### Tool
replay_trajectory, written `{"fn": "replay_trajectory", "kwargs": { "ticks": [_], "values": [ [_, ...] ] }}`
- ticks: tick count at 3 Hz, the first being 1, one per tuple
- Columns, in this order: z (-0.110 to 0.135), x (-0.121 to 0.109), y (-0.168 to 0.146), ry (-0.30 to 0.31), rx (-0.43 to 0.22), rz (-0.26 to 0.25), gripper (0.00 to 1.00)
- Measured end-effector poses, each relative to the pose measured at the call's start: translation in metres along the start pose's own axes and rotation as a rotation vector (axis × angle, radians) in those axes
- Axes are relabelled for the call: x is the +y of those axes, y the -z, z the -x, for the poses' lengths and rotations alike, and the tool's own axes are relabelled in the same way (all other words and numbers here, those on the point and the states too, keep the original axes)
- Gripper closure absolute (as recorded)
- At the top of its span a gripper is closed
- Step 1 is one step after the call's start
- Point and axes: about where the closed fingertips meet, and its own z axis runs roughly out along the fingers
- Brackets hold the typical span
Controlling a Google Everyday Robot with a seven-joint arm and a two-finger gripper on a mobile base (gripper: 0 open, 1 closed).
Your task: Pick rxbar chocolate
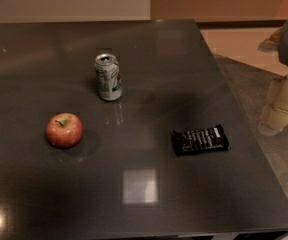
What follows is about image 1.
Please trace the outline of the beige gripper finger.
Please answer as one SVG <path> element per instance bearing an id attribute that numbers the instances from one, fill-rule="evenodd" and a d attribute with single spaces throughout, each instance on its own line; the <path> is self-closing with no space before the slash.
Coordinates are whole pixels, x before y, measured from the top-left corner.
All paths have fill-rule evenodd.
<path id="1" fill-rule="evenodd" d="M 271 81 L 266 105 L 260 115 L 258 131 L 274 136 L 288 125 L 288 74 Z"/>

